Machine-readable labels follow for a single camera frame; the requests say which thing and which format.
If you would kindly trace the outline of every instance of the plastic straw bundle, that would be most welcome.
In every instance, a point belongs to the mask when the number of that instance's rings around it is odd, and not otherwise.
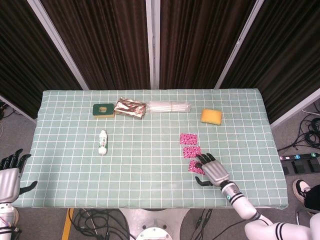
[[[150,101],[146,104],[147,113],[190,112],[191,105],[184,101]]]

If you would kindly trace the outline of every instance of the yellow sponge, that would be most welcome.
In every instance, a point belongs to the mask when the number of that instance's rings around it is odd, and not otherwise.
[[[201,122],[209,124],[221,124],[222,112],[213,109],[203,109]]]

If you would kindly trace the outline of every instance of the silver robotic hand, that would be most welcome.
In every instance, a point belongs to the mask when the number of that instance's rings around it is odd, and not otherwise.
[[[230,181],[226,169],[210,153],[197,155],[201,163],[196,167],[203,169],[209,181],[195,179],[201,186],[216,186],[230,202],[242,219],[251,220],[245,225],[245,234],[249,240],[319,240],[319,227],[310,228],[290,223],[272,223],[263,216],[243,195],[238,186]],[[311,218],[310,226],[320,226],[320,213]]]
[[[30,186],[20,188],[21,176],[26,160],[30,154],[19,158],[23,149],[5,157],[0,161],[0,240],[10,240],[13,231],[18,228],[14,225],[15,209],[11,206],[21,194],[31,191],[37,185],[34,181]]]

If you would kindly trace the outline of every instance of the black curtain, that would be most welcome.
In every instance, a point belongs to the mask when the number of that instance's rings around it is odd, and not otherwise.
[[[145,0],[41,2],[90,89],[150,89]]]
[[[162,0],[160,88],[212,89],[255,0]]]
[[[271,123],[320,88],[320,1],[265,1],[221,88],[258,88]]]
[[[1,0],[0,94],[32,118],[44,90],[80,90],[26,0]]]

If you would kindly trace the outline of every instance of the pink patterned card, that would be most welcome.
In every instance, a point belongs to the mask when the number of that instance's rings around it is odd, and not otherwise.
[[[181,133],[180,134],[180,144],[197,145],[198,144],[198,137],[196,134]]]
[[[191,160],[189,163],[189,172],[196,173],[196,174],[203,174],[206,175],[205,172],[200,168],[196,167],[196,164],[199,163],[198,161]]]
[[[201,149],[199,146],[185,146],[183,148],[183,157],[185,159],[196,158],[196,155],[201,155]]]

